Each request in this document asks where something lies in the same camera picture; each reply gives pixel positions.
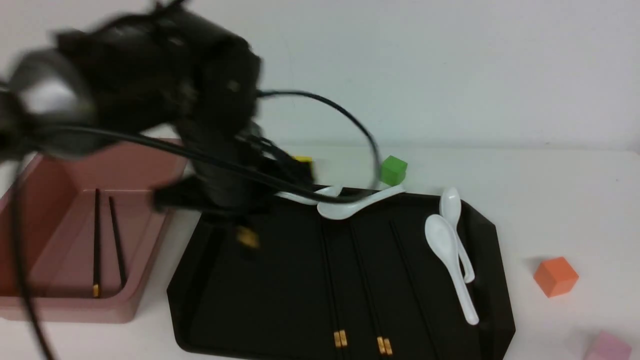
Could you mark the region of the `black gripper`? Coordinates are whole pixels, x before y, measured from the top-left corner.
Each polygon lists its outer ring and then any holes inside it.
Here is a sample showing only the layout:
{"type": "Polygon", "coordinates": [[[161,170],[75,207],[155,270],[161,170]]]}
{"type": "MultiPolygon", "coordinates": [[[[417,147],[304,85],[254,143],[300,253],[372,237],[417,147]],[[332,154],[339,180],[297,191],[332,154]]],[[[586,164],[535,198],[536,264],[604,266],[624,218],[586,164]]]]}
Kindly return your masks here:
{"type": "MultiPolygon", "coordinates": [[[[211,121],[182,120],[174,125],[183,145],[287,183],[309,188],[314,182],[311,166],[297,161],[267,139],[250,120],[240,132],[224,134],[211,121]]],[[[193,173],[153,190],[155,210],[186,209],[218,217],[244,217],[266,208],[276,194],[268,186],[202,161],[192,161],[193,173]]]]}

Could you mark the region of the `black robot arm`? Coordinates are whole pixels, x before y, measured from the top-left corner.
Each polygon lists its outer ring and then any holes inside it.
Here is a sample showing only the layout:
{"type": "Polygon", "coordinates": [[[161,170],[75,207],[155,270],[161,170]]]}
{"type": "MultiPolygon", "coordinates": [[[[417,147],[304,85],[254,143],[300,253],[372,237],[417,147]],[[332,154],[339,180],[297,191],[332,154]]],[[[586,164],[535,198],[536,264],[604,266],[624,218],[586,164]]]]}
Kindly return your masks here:
{"type": "Polygon", "coordinates": [[[261,69],[245,39],[180,2],[92,31],[62,30],[55,46],[27,51],[1,83],[1,161],[34,150],[82,158],[115,144],[82,132],[36,133],[46,125],[136,135],[167,124],[187,150],[311,186],[310,167],[255,122],[261,69]]]}

